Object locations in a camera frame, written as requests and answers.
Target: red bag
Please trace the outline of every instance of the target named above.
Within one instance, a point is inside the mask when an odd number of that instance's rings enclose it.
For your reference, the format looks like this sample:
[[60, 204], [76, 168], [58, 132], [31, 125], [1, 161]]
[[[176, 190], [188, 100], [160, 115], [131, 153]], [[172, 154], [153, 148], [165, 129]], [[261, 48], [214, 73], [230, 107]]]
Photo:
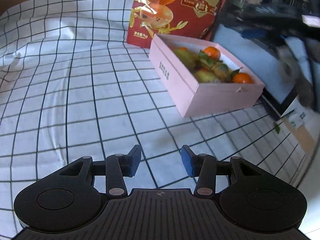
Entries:
[[200, 38], [226, 0], [134, 0], [127, 43], [150, 48], [155, 33]]

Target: white cloth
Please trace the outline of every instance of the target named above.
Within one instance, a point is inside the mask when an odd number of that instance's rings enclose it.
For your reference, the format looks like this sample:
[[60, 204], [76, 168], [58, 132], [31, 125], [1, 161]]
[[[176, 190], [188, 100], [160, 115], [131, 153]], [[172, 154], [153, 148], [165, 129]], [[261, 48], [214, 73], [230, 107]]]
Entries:
[[[13, 201], [25, 187], [84, 155], [143, 160], [133, 187], [192, 190], [183, 144], [219, 160], [241, 156], [290, 182], [304, 152], [261, 103], [182, 119], [148, 49], [128, 45], [133, 0], [30, 0], [0, 17], [0, 239], [21, 226]], [[105, 191], [104, 178], [95, 187]], [[219, 177], [216, 191], [226, 187]]]

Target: pink box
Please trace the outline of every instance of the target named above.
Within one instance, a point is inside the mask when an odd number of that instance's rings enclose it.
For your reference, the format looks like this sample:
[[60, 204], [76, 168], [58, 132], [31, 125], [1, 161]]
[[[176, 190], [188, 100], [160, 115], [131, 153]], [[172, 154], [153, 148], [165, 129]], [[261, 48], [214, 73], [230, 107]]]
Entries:
[[[187, 47], [199, 53], [208, 46], [221, 52], [220, 59], [232, 70], [248, 73], [254, 84], [199, 83], [175, 56], [171, 48]], [[214, 42], [183, 36], [156, 34], [149, 59], [161, 77], [182, 117], [217, 114], [252, 107], [262, 94], [264, 83], [240, 60]]]

